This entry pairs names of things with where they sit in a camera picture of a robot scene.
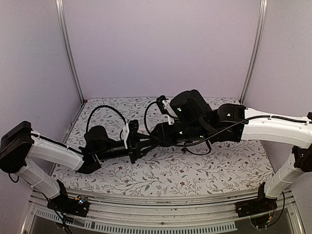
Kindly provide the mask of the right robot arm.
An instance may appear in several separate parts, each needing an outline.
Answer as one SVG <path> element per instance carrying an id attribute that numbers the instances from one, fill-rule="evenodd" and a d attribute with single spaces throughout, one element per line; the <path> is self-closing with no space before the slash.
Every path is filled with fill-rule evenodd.
<path id="1" fill-rule="evenodd" d="M 195 146 L 203 142 L 264 140 L 292 145 L 290 156 L 277 173 L 258 189 L 252 202 L 261 213 L 298 177 L 312 170 L 312 115 L 288 117 L 222 104 L 213 110 L 198 90 L 173 99 L 160 96 L 156 104 L 166 123 L 157 124 L 151 136 L 162 146 Z"/>

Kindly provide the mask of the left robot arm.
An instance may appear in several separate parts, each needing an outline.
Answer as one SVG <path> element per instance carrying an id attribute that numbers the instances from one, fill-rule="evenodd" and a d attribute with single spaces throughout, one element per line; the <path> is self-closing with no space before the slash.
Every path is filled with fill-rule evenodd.
<path id="1" fill-rule="evenodd" d="M 135 120 L 123 130 L 124 139 L 116 141 L 108 137 L 103 126 L 94 126 L 84 134 L 85 147 L 74 149 L 40 135 L 30 122 L 23 121 L 0 140 L 0 169 L 21 177 L 67 212 L 73 204 L 63 184 L 48 176 L 33 160 L 42 159 L 88 175 L 100 169 L 105 160 L 128 156 L 135 163 L 158 146 L 151 137 L 138 133 Z"/>

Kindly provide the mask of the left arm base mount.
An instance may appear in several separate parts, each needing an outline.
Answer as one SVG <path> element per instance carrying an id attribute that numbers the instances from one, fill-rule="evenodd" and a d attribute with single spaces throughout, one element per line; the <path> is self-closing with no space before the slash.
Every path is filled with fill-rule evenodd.
<path id="1" fill-rule="evenodd" d="M 59 195 L 56 198 L 48 199 L 47 208 L 60 213 L 86 217 L 90 208 L 90 203 L 88 201 L 81 201 L 80 199 Z"/>

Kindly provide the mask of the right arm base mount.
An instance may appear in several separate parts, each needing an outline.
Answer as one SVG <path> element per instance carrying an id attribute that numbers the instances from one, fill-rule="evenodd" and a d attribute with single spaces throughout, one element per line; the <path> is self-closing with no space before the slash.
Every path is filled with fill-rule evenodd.
<path id="1" fill-rule="evenodd" d="M 246 217 L 256 215 L 277 208 L 276 198 L 267 198 L 265 196 L 258 196 L 254 199 L 244 200 L 235 203 L 235 212 L 238 217 Z"/>

